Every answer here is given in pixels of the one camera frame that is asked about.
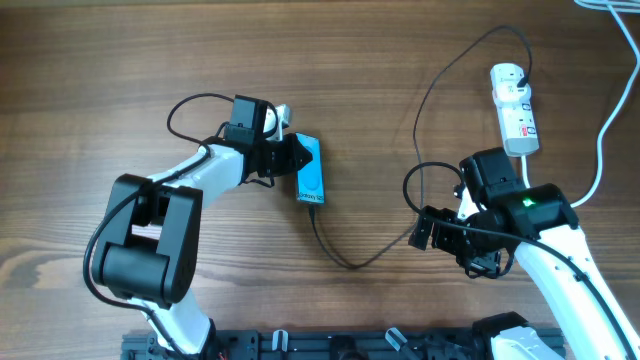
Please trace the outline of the turquoise screen smartphone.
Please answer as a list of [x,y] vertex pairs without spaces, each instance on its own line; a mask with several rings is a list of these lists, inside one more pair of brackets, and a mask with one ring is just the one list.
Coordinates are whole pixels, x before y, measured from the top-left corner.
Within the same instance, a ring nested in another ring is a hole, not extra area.
[[297,199],[313,205],[322,205],[325,203],[325,191],[320,142],[309,135],[297,133],[296,136],[312,156],[311,161],[297,172]]

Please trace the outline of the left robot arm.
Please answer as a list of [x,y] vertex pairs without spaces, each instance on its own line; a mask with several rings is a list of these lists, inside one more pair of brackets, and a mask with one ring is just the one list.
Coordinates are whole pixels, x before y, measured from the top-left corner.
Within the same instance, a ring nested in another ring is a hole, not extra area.
[[313,156],[297,135],[286,105],[237,95],[229,121],[198,141],[196,153],[148,177],[124,174],[112,187],[106,214],[83,259],[86,287],[99,301],[141,312],[152,326],[126,335],[124,359],[228,359],[233,346],[191,290],[201,215],[242,184],[271,188]]

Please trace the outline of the white power strip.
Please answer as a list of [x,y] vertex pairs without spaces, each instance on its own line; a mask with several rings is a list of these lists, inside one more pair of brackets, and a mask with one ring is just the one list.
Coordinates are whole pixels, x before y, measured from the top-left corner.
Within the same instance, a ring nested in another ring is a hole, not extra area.
[[[524,79],[524,70],[513,63],[499,63],[490,70],[492,90],[497,82],[517,81]],[[503,148],[508,156],[528,156],[536,152],[539,138],[533,116],[531,98],[528,103],[497,107],[500,133]]]

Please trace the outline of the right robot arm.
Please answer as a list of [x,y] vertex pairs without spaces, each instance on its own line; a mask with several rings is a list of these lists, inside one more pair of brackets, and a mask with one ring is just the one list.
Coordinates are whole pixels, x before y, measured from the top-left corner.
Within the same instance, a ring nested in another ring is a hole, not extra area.
[[458,210],[408,206],[411,246],[453,255],[470,279],[499,279],[518,263],[539,289],[579,359],[636,359],[639,335],[600,274],[562,191],[529,188],[506,151],[477,152],[454,167]]

